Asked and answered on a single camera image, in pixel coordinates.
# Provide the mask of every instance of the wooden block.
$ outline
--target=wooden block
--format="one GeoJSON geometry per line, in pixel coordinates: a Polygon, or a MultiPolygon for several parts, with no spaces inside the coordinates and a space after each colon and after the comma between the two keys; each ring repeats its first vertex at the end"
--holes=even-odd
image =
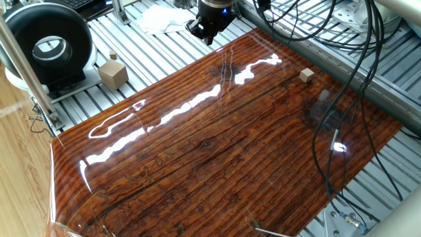
{"type": "Polygon", "coordinates": [[[114,60],[117,59],[117,53],[116,53],[116,51],[114,51],[114,50],[111,50],[110,51],[110,59],[114,59],[114,60]]]}
{"type": "Polygon", "coordinates": [[[126,66],[112,59],[98,68],[98,73],[106,86],[116,90],[129,80],[126,66]]]}
{"type": "Polygon", "coordinates": [[[314,77],[314,72],[310,70],[309,68],[306,68],[301,71],[300,73],[300,79],[303,80],[303,82],[310,82],[314,77]]]}

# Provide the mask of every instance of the wire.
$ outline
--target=wire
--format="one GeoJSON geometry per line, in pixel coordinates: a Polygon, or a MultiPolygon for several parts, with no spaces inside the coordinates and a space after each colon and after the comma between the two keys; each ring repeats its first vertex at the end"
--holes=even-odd
{"type": "MultiPolygon", "coordinates": [[[[292,6],[290,6],[290,8],[287,10],[287,12],[289,12],[290,11],[290,9],[292,9],[292,7],[294,6],[295,4],[292,4],[292,6]]],[[[302,13],[305,13],[305,14],[309,14],[309,15],[312,15],[312,16],[315,16],[315,17],[317,17],[317,18],[322,18],[322,17],[320,17],[320,16],[317,16],[317,15],[315,15],[315,14],[312,14],[312,13],[307,13],[306,11],[301,11],[302,13]]],[[[314,25],[314,24],[311,24],[310,22],[305,22],[306,24],[309,24],[309,25],[311,25],[311,26],[313,26],[313,27],[315,27],[316,25],[314,25]]],[[[400,20],[400,22],[399,22],[399,24],[398,24],[398,26],[396,27],[396,29],[387,37],[387,38],[385,38],[384,39],[384,42],[383,43],[387,43],[389,40],[391,40],[392,39],[392,37],[398,32],[398,30],[399,30],[399,28],[401,27],[401,25],[402,25],[402,23],[403,23],[403,19],[401,19],[400,20]]],[[[302,31],[302,32],[304,32],[304,30],[303,29],[301,29],[300,27],[297,27],[300,31],[302,31]]],[[[340,33],[340,34],[365,34],[366,32],[339,32],[339,31],[335,31],[335,30],[331,30],[331,29],[322,29],[323,31],[326,31],[326,32],[337,32],[337,33],[340,33]]],[[[330,40],[330,39],[325,39],[325,38],[321,38],[321,37],[319,37],[319,36],[315,36],[314,37],[317,41],[319,41],[320,43],[323,43],[324,45],[327,45],[327,46],[330,46],[330,47],[336,47],[336,48],[341,48],[341,49],[350,49],[350,50],[362,50],[360,47],[362,47],[364,44],[363,43],[358,43],[358,44],[350,44],[350,43],[341,43],[341,42],[337,42],[337,41],[334,41],[334,40],[330,40]]]]}
{"type": "Polygon", "coordinates": [[[316,155],[316,150],[315,150],[315,143],[316,143],[316,138],[317,138],[317,134],[318,134],[318,132],[320,131],[320,129],[321,129],[321,126],[322,126],[322,124],[323,124],[323,122],[324,122],[324,120],[325,120],[325,118],[327,117],[327,115],[328,115],[328,113],[331,111],[331,109],[332,109],[332,107],[337,103],[337,101],[339,100],[339,98],[344,94],[344,92],[345,92],[345,90],[349,87],[349,84],[351,83],[351,81],[352,81],[352,79],[354,78],[354,76],[355,76],[355,74],[357,73],[357,70],[358,70],[358,68],[359,68],[359,66],[361,65],[361,63],[362,63],[362,61],[364,60],[364,58],[365,58],[365,55],[366,55],[366,53],[367,53],[367,49],[368,49],[368,45],[369,45],[369,43],[370,43],[370,38],[371,38],[371,33],[372,33],[372,13],[371,13],[371,8],[370,8],[370,5],[369,4],[367,4],[366,5],[366,7],[367,7],[367,13],[368,13],[368,15],[369,15],[369,17],[368,17],[368,21],[369,21],[369,31],[368,31],[368,34],[367,34],[367,37],[366,37],[366,42],[365,42],[365,44],[364,44],[364,50],[363,50],[363,52],[361,53],[361,56],[360,56],[360,59],[358,60],[358,62],[357,62],[357,64],[356,64],[356,67],[354,68],[354,70],[352,71],[352,73],[351,73],[351,75],[350,75],[350,77],[349,77],[349,79],[348,79],[348,81],[347,81],[347,83],[344,85],[344,87],[343,87],[343,89],[338,93],[338,95],[336,96],[336,98],[334,99],[334,101],[330,104],[330,106],[328,107],[328,109],[326,109],[326,111],[325,111],[325,113],[324,113],[324,115],[323,115],[323,117],[322,117],[322,119],[320,120],[320,122],[319,122],[319,124],[318,124],[318,126],[317,126],[317,128],[316,128],[316,132],[314,133],[314,137],[313,137],[313,140],[312,140],[312,155],[313,155],[313,159],[314,159],[314,163],[315,163],[315,165],[316,165],[316,168],[317,168],[317,170],[318,170],[318,172],[319,172],[319,174],[320,174],[320,176],[324,179],[324,180],[327,180],[326,181],[326,187],[327,187],[327,191],[328,191],[328,197],[330,198],[330,200],[331,200],[331,197],[330,197],[330,190],[332,190],[332,191],[334,191],[339,197],[341,197],[342,199],[344,199],[349,205],[352,205],[352,206],[354,206],[354,207],[356,207],[358,210],[360,210],[360,211],[362,211],[364,214],[366,214],[366,215],[368,215],[371,219],[373,219],[373,220],[375,220],[375,221],[377,221],[377,222],[379,222],[380,220],[379,219],[377,219],[375,216],[373,216],[372,214],[370,214],[369,212],[367,212],[366,210],[364,210],[363,208],[361,208],[359,205],[356,205],[355,203],[353,203],[351,200],[349,200],[349,199],[347,199],[345,196],[343,196],[343,195],[341,195],[330,183],[329,183],[329,181],[328,181],[328,175],[327,176],[324,176],[324,174],[323,174],[323,172],[322,172],[322,169],[320,168],[320,165],[318,164],[318,160],[317,160],[317,155],[316,155]]]}
{"type": "MultiPolygon", "coordinates": [[[[292,8],[293,6],[295,6],[295,4],[298,3],[299,0],[297,0],[286,12],[284,12],[278,19],[274,20],[275,22],[282,19],[292,8]]],[[[266,19],[264,12],[260,11],[259,8],[257,7],[256,4],[256,0],[253,0],[253,4],[255,6],[256,12],[257,14],[259,14],[259,16],[263,19],[264,23],[270,27],[270,21],[268,21],[268,19],[266,19]]],[[[325,21],[323,22],[323,24],[319,27],[319,29],[317,29],[315,32],[303,37],[303,38],[291,38],[291,41],[304,41],[304,40],[308,40],[313,38],[315,35],[319,34],[325,27],[326,25],[329,23],[329,20],[332,18],[332,15],[334,13],[334,9],[335,9],[335,5],[336,5],[336,0],[332,0],[332,5],[330,7],[329,13],[328,13],[328,17],[325,19],[325,21]]],[[[279,34],[279,36],[285,40],[289,40],[289,37],[284,36],[282,34],[279,34]]]]}
{"type": "MultiPolygon", "coordinates": [[[[369,212],[367,212],[366,210],[364,210],[362,207],[360,207],[359,205],[353,203],[351,200],[347,199],[344,195],[342,195],[341,193],[339,193],[333,186],[332,184],[330,184],[329,182],[329,172],[330,172],[330,163],[332,162],[332,155],[333,155],[333,150],[330,151],[330,159],[328,161],[328,170],[326,173],[326,176],[324,176],[324,173],[322,172],[320,165],[318,164],[318,160],[317,160],[317,156],[316,156],[316,151],[315,151],[315,142],[316,142],[316,137],[321,129],[322,124],[324,123],[326,117],[328,116],[328,114],[330,114],[330,111],[332,110],[332,108],[334,107],[334,105],[339,101],[339,99],[343,96],[343,94],[345,93],[345,90],[349,87],[352,79],[355,77],[355,74],[357,73],[359,67],[362,64],[362,61],[365,58],[365,55],[367,54],[369,49],[375,49],[376,51],[376,58],[373,62],[373,65],[370,67],[370,71],[369,73],[366,75],[365,80],[363,81],[363,83],[360,85],[360,89],[358,92],[358,96],[355,99],[355,102],[353,103],[353,105],[357,106],[357,101],[359,100],[359,98],[363,98],[365,89],[368,87],[369,83],[371,82],[371,80],[374,78],[375,72],[377,70],[378,67],[378,63],[379,63],[379,58],[380,58],[380,51],[382,50],[382,44],[385,43],[387,40],[390,40],[394,34],[396,34],[396,32],[399,30],[399,28],[396,28],[396,30],[388,37],[388,38],[384,38],[384,25],[383,25],[383,21],[381,19],[381,17],[379,17],[380,14],[378,14],[378,9],[375,8],[374,6],[374,2],[373,0],[365,0],[366,1],[366,8],[367,8],[367,15],[368,15],[368,31],[367,31],[367,36],[366,36],[366,40],[364,43],[362,44],[350,44],[350,43],[341,43],[341,42],[337,42],[337,41],[332,41],[329,39],[324,39],[324,38],[320,38],[318,36],[316,36],[318,33],[320,33],[322,30],[325,30],[324,28],[326,27],[327,23],[329,22],[329,20],[332,17],[332,12],[334,10],[336,1],[333,0],[332,1],[332,6],[331,9],[329,11],[328,17],[325,19],[324,23],[321,25],[321,27],[319,27],[319,29],[317,29],[317,31],[311,33],[311,34],[307,34],[305,33],[304,30],[302,30],[300,27],[297,27],[295,23],[295,27],[293,28],[295,29],[299,29],[300,31],[304,32],[307,36],[303,37],[303,38],[292,38],[293,33],[291,34],[291,37],[287,37],[283,34],[278,34],[281,38],[285,39],[285,40],[291,40],[291,41],[303,41],[303,40],[307,40],[310,38],[314,38],[318,41],[321,41],[321,43],[328,45],[328,46],[332,46],[332,47],[338,47],[341,49],[351,49],[351,50],[361,50],[361,54],[360,54],[360,59],[357,61],[354,70],[351,72],[350,77],[348,79],[348,81],[346,82],[346,84],[344,85],[343,89],[338,93],[338,95],[336,96],[336,98],[332,101],[332,103],[330,104],[330,106],[328,107],[328,109],[325,111],[325,113],[323,114],[322,119],[320,120],[317,128],[316,128],[316,132],[314,133],[314,137],[312,140],[312,155],[313,155],[313,159],[314,159],[314,163],[316,165],[316,168],[320,174],[320,176],[325,180],[326,182],[326,189],[328,191],[328,198],[332,203],[332,206],[335,208],[336,211],[339,212],[339,209],[334,206],[334,203],[332,201],[332,197],[330,196],[330,191],[333,191],[337,194],[338,197],[342,198],[344,201],[346,201],[348,203],[348,205],[350,205],[351,207],[355,207],[356,209],[358,209],[359,211],[363,212],[365,215],[369,216],[371,219],[379,222],[380,220],[377,219],[375,216],[373,216],[372,214],[370,214],[369,212]],[[375,20],[375,28],[373,29],[373,20],[375,20]],[[372,33],[374,32],[375,34],[375,42],[370,42],[371,40],[371,36],[372,33]]],[[[276,21],[274,19],[274,13],[272,11],[272,20],[269,21],[268,19],[266,19],[264,13],[262,11],[259,11],[257,8],[257,4],[256,1],[253,0],[254,6],[256,8],[257,13],[259,14],[259,16],[263,19],[264,23],[272,29],[272,35],[274,36],[274,25],[273,23],[276,21]]],[[[279,18],[277,18],[277,20],[280,20],[282,17],[284,17],[296,4],[298,3],[298,1],[296,1],[292,6],[290,6],[290,8],[287,10],[287,12],[284,12],[283,15],[279,18]]],[[[353,106],[351,106],[345,115],[347,115],[349,113],[349,111],[351,110],[353,106]]]]}
{"type": "Polygon", "coordinates": [[[291,37],[288,41],[288,45],[289,45],[289,43],[291,43],[292,37],[294,36],[295,27],[297,27],[297,23],[298,23],[298,1],[297,1],[297,4],[295,5],[295,9],[297,10],[297,16],[295,17],[295,24],[294,24],[294,27],[292,28],[291,37]]]}
{"type": "Polygon", "coordinates": [[[404,130],[401,130],[401,132],[402,132],[403,134],[407,135],[407,136],[408,136],[408,137],[410,137],[410,138],[414,138],[415,140],[421,140],[421,138],[420,138],[419,136],[414,136],[414,135],[411,135],[411,134],[409,134],[408,132],[405,132],[404,130]]]}

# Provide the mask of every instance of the black cable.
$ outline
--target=black cable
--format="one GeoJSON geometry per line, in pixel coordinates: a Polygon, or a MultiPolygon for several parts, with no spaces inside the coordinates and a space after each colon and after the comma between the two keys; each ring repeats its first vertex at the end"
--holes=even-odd
{"type": "MultiPolygon", "coordinates": [[[[317,161],[317,155],[316,155],[316,150],[315,150],[316,137],[317,137],[318,132],[321,129],[322,123],[324,122],[324,119],[326,118],[327,114],[330,112],[330,110],[332,109],[332,107],[337,103],[337,101],[339,100],[339,98],[343,95],[343,93],[345,92],[345,90],[348,88],[349,84],[351,83],[352,79],[354,78],[355,74],[357,73],[357,70],[358,70],[359,66],[361,65],[361,63],[362,63],[362,61],[363,61],[363,59],[364,59],[364,57],[366,55],[368,44],[370,43],[370,38],[371,38],[371,33],[372,33],[372,14],[371,14],[371,10],[370,10],[370,5],[369,4],[366,4],[366,7],[367,7],[368,15],[369,15],[369,17],[368,17],[368,21],[369,21],[368,25],[369,25],[369,28],[370,29],[368,31],[368,35],[367,35],[367,38],[366,38],[366,43],[364,44],[364,51],[362,52],[361,57],[360,57],[359,61],[357,62],[356,67],[352,71],[352,73],[350,75],[350,78],[348,79],[347,83],[345,84],[345,86],[343,87],[343,89],[339,92],[339,94],[337,95],[337,97],[334,99],[334,101],[331,103],[331,105],[328,107],[328,109],[324,113],[324,115],[322,117],[322,120],[319,122],[319,124],[317,126],[317,129],[316,129],[316,132],[314,133],[314,137],[313,137],[313,141],[312,141],[312,155],[313,155],[314,163],[316,165],[316,168],[317,168],[320,176],[324,180],[326,180],[326,177],[324,176],[324,174],[323,174],[323,172],[322,172],[322,170],[320,168],[320,165],[318,164],[318,161],[317,161]]],[[[358,210],[360,210],[364,214],[368,215],[371,219],[373,219],[373,220],[375,220],[377,222],[380,221],[375,216],[373,216],[372,214],[370,214],[369,212],[367,212],[366,210],[364,210],[363,208],[361,208],[359,205],[356,205],[351,200],[349,200],[346,197],[344,197],[343,195],[341,195],[329,182],[328,182],[327,187],[329,189],[331,189],[332,191],[334,191],[339,197],[341,197],[342,199],[344,199],[349,205],[352,205],[352,206],[356,207],[358,210]]]]}
{"type": "MultiPolygon", "coordinates": [[[[295,3],[292,5],[292,7],[290,7],[287,11],[290,11],[293,6],[295,6],[295,3]]],[[[262,11],[259,10],[259,8],[257,7],[256,4],[256,0],[253,0],[253,4],[255,6],[256,12],[257,14],[259,14],[259,16],[263,19],[264,23],[270,28],[270,22],[268,21],[268,19],[266,19],[264,13],[262,11]]],[[[329,23],[330,19],[332,18],[332,15],[334,13],[334,9],[335,9],[335,5],[336,5],[336,0],[332,0],[332,5],[330,7],[328,16],[326,17],[325,21],[323,22],[323,24],[319,27],[319,29],[317,29],[315,32],[303,37],[303,38],[292,38],[291,41],[304,41],[304,40],[308,40],[310,38],[313,38],[315,35],[319,34],[325,27],[326,25],[329,23]]],[[[285,12],[284,14],[282,14],[277,20],[278,21],[280,19],[282,19],[285,15],[287,14],[287,12],[285,12]]],[[[289,40],[289,37],[284,36],[283,34],[279,34],[279,36],[285,40],[289,40]]]]}
{"type": "Polygon", "coordinates": [[[295,27],[297,27],[297,23],[298,23],[298,17],[299,17],[298,16],[298,1],[297,1],[297,4],[295,5],[295,9],[297,10],[297,16],[295,17],[295,24],[294,24],[294,27],[292,28],[291,37],[289,38],[288,45],[289,45],[289,43],[291,43],[292,37],[294,36],[295,27]]]}
{"type": "MultiPolygon", "coordinates": [[[[383,38],[384,38],[383,19],[382,19],[382,16],[381,16],[379,10],[377,9],[377,7],[374,5],[373,8],[374,8],[374,11],[373,11],[374,12],[374,16],[375,17],[378,17],[379,18],[379,21],[380,21],[380,29],[382,29],[382,32],[381,32],[381,35],[380,35],[380,37],[381,37],[381,40],[380,41],[383,41],[383,38]]],[[[370,147],[371,147],[371,149],[372,149],[372,151],[374,153],[374,156],[375,156],[377,162],[379,163],[379,165],[381,166],[382,170],[385,172],[387,178],[391,182],[393,188],[395,189],[395,191],[396,191],[396,193],[397,193],[397,195],[399,197],[399,200],[400,201],[403,201],[402,194],[400,193],[399,189],[397,188],[396,183],[393,181],[393,179],[390,176],[389,172],[386,170],[386,168],[383,166],[383,163],[380,161],[379,157],[377,156],[376,148],[374,147],[373,141],[371,139],[370,131],[368,130],[366,118],[365,118],[365,115],[364,115],[364,96],[365,96],[365,91],[362,92],[361,114],[362,114],[362,122],[364,124],[364,129],[366,130],[366,133],[367,133],[367,137],[368,137],[368,141],[370,143],[370,147]]]]}
{"type": "Polygon", "coordinates": [[[294,8],[294,6],[296,6],[296,5],[298,5],[298,2],[299,2],[300,0],[296,0],[280,17],[278,17],[276,20],[275,20],[275,18],[273,17],[273,15],[272,15],[272,20],[268,20],[268,19],[266,19],[266,17],[264,17],[264,13],[262,13],[262,12],[260,12],[260,11],[258,11],[257,10],[257,8],[256,8],[256,10],[257,10],[257,13],[260,15],[260,13],[261,14],[263,14],[263,17],[264,17],[264,19],[266,19],[266,21],[268,22],[268,23],[274,23],[274,22],[277,22],[277,21],[279,21],[279,20],[281,20],[284,16],[286,16],[293,8],[294,8]]]}
{"type": "Polygon", "coordinates": [[[416,140],[421,140],[421,138],[420,138],[419,136],[414,136],[414,135],[411,135],[411,134],[409,134],[408,132],[405,132],[405,131],[403,131],[403,130],[401,130],[401,132],[402,132],[403,134],[407,135],[407,136],[408,136],[408,137],[410,137],[410,138],[414,138],[414,139],[416,139],[416,140]]]}
{"type": "MultiPolygon", "coordinates": [[[[392,33],[390,33],[390,35],[388,35],[388,37],[384,38],[384,40],[382,41],[383,44],[387,43],[388,41],[390,41],[392,39],[393,36],[395,36],[395,34],[399,31],[399,28],[401,27],[402,23],[403,23],[403,19],[401,19],[401,21],[399,22],[396,29],[394,29],[394,31],[392,33]]],[[[341,42],[338,42],[338,41],[334,41],[334,40],[330,40],[330,39],[324,39],[324,38],[320,38],[320,37],[317,37],[317,36],[316,36],[316,38],[318,39],[318,41],[320,43],[323,43],[324,45],[332,46],[332,47],[338,47],[338,48],[342,48],[343,46],[363,46],[364,45],[363,43],[341,43],[341,42]],[[336,43],[336,44],[339,44],[339,45],[326,43],[325,41],[330,42],[330,43],[336,43]]],[[[346,48],[346,49],[359,50],[361,48],[346,48]]]]}

